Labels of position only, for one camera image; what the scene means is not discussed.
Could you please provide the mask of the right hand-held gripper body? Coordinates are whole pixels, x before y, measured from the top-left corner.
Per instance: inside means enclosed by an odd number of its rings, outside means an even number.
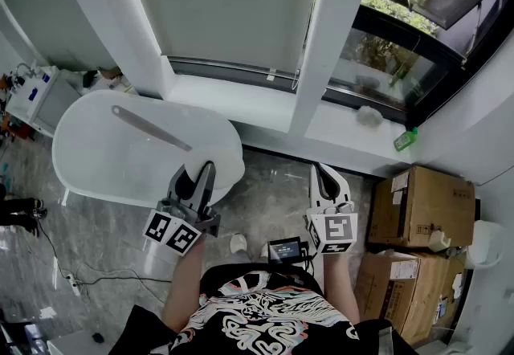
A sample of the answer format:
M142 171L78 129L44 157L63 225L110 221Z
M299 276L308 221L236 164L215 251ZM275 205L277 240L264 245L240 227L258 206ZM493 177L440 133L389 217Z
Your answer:
M306 229L319 255L342 254L357 241L358 215L352 202L309 208Z

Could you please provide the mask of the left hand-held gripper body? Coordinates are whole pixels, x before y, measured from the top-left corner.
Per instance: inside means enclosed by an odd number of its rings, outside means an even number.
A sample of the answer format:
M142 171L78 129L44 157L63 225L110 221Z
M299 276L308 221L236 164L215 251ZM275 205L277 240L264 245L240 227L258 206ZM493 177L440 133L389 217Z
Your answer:
M196 211L171 198L163 198L151 209L143 236L173 253L184 256L201 235L218 236L221 215L209 206Z

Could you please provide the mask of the white long-handled brush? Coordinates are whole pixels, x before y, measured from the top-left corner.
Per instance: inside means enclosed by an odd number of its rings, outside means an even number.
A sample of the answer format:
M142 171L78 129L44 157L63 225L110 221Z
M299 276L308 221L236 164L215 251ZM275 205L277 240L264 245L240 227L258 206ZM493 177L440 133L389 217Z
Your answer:
M122 108L119 105L111 107L112 114L121 119L126 124L134 128L175 146L186 152L184 166L187 175L192 180L200 175L202 167L207 162L212 162L216 169L214 179L214 189L220 190L234 185L244 175L245 165L242 155L235 149L224 145L203 145L191 146L179 138L157 127L146 119Z

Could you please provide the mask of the white bathtub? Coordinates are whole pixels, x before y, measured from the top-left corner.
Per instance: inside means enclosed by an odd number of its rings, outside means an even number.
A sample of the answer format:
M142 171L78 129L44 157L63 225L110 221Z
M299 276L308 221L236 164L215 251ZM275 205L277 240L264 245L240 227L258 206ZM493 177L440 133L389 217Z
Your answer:
M113 105L191 146L224 145L243 156L235 127L217 112L122 92L91 92L63 114L52 143L55 172L76 194L154 207L184 164L185 151L126 124L112 114ZM211 201L220 200L232 186L214 190Z

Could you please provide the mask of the person's left forearm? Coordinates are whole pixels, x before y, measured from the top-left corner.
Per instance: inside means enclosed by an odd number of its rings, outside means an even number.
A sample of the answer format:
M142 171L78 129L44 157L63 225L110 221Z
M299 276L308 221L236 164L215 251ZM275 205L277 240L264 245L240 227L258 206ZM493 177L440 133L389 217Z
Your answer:
M199 309L204 250L205 239L201 237L174 268L161 320L176 333L187 326L190 317Z

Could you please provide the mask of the small black display screen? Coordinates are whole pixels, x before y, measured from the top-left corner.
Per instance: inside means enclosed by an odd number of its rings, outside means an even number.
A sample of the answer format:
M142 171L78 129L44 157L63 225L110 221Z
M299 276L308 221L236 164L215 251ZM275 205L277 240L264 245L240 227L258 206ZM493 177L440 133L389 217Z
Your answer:
M308 261L309 243L300 237L273 240L267 243L268 262L272 264L297 264Z

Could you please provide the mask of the grey fluffy duster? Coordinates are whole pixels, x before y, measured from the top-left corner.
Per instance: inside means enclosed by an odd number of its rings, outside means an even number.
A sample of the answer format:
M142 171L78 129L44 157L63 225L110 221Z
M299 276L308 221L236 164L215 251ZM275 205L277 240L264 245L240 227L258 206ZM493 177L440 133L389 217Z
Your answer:
M383 122L383 116L377 109L363 105L357 110L357 122L375 129Z

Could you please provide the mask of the green plastic bottle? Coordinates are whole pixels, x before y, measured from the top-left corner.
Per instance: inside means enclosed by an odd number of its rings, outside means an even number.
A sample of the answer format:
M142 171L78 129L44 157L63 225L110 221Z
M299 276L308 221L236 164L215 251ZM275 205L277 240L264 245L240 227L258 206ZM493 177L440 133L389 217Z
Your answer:
M394 140L394 148L397 152L408 148L418 139L418 129L416 127L409 131L405 131L402 135Z

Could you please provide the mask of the brown cardboard box white labels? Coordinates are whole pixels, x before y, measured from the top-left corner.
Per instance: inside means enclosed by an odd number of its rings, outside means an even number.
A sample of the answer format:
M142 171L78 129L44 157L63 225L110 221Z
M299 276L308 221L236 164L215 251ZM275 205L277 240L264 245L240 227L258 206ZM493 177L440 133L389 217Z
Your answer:
M450 327L463 297L465 257L393 250L364 254L355 286L360 319L387 320L409 344Z

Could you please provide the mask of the white windowsill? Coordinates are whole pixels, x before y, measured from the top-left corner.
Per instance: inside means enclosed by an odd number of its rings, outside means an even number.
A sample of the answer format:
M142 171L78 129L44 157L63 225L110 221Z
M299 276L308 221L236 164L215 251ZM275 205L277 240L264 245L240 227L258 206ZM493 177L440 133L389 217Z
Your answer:
M357 121L357 111L319 101L307 128L290 128L305 120L296 111L296 96L225 80L176 75L165 100L206 108L232 121L245 145L309 161L389 177L408 169L409 150L397 152L393 141L404 127L389 120L370 128Z

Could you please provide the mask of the black printed t-shirt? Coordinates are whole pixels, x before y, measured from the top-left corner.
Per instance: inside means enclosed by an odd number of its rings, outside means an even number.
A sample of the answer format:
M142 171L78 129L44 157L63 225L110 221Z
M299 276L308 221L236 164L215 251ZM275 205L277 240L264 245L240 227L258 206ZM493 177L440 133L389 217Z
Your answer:
M301 267L226 264L200 281L176 333L134 306L108 355L418 355L386 320L353 324Z

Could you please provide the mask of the white platform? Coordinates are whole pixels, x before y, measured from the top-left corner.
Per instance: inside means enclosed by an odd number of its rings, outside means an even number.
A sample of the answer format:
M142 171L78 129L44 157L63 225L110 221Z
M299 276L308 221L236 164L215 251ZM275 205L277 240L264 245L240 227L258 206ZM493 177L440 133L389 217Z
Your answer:
M92 334L81 330L47 341L50 355L109 355L112 346L105 341L97 344Z

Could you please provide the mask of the white cabinet with blue labels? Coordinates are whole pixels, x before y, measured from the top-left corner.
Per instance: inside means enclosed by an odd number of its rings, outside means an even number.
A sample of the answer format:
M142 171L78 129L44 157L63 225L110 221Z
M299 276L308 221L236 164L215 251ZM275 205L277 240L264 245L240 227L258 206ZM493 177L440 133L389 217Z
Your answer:
M42 67L35 78L22 76L25 83L17 88L6 104L6 111L33 129L53 137L59 120L81 95L82 75L56 66Z

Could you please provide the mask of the black equipment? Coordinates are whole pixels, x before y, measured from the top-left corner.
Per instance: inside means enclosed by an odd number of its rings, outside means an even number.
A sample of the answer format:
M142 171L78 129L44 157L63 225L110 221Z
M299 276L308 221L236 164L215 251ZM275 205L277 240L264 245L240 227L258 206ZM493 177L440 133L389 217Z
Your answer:
M38 220L47 216L42 200L13 198L0 200L0 226L20 226L29 234L39 237Z

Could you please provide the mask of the black window frame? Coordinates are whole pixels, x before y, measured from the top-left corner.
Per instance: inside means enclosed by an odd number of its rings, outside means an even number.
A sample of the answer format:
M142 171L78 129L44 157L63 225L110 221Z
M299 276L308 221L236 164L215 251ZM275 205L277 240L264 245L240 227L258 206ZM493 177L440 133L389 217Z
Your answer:
M514 0L481 0L445 31L404 2L361 0L322 100L368 105L417 127L454 97L514 31ZM463 44L442 40L448 33Z

